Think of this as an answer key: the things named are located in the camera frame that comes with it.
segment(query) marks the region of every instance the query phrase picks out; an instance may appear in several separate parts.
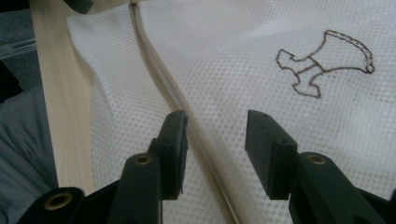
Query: gray pants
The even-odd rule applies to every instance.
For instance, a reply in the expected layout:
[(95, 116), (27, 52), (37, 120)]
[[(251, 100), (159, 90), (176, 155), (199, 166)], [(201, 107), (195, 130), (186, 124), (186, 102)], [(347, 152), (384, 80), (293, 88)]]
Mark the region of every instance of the gray pants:
[(0, 104), (0, 223), (17, 223), (58, 182), (42, 87)]

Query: dark floor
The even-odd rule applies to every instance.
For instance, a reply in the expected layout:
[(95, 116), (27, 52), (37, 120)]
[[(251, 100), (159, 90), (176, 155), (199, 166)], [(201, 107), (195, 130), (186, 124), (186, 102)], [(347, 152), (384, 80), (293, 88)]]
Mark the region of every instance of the dark floor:
[[(0, 13), (0, 46), (35, 37), (30, 9)], [(2, 60), (20, 82), (20, 87), (30, 90), (41, 84), (37, 52), (30, 51)]]

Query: wooden table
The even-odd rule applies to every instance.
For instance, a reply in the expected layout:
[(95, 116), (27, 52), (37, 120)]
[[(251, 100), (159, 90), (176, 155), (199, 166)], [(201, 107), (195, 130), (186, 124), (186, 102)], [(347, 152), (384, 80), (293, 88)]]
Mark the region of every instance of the wooden table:
[[(93, 1), (91, 13), (128, 3)], [(93, 74), (75, 51), (66, 19), (77, 15), (63, 0), (30, 0), (49, 130), (60, 187), (94, 191), (90, 100)]]

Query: white cloth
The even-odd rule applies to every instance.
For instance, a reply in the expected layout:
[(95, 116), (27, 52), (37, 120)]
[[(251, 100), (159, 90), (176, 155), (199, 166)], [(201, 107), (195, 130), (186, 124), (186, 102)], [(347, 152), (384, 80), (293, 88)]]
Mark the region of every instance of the white cloth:
[[(68, 21), (76, 49), (96, 74), (97, 186), (116, 178), (131, 152), (147, 148), (169, 112), (140, 57), (127, 10)], [(288, 203), (268, 200), (244, 150), (249, 109), (272, 115), (300, 152), (323, 153), (357, 187), (390, 196), (396, 187), (393, 1), (158, 0), (139, 3), (139, 10), (245, 223), (290, 222)], [(187, 169), (185, 196), (209, 194), (191, 184), (205, 179), (197, 166)], [(218, 208), (213, 202), (205, 201), (210, 210)], [(201, 217), (179, 220), (219, 223)]]

